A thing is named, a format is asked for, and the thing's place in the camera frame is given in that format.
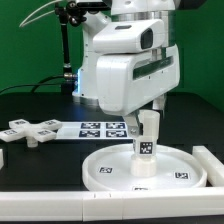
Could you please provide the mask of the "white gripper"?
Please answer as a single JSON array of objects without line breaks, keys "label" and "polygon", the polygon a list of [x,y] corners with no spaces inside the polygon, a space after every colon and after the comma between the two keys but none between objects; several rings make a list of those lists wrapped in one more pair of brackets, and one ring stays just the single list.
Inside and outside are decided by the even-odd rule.
[{"label": "white gripper", "polygon": [[164,116],[167,99],[165,93],[179,83],[178,48],[176,45],[168,47],[165,53],[163,59],[156,61],[153,61],[151,51],[104,55],[97,61],[100,108],[106,114],[124,116],[128,134],[132,137],[141,134],[139,112],[135,110],[153,100],[152,109]]}]

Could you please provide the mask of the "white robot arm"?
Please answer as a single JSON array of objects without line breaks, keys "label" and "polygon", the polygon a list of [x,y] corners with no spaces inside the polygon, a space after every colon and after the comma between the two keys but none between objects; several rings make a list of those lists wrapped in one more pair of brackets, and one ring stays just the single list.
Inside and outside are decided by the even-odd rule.
[{"label": "white robot arm", "polygon": [[207,0],[75,0],[85,55],[75,97],[124,119],[140,134],[139,109],[180,80],[175,12]]}]

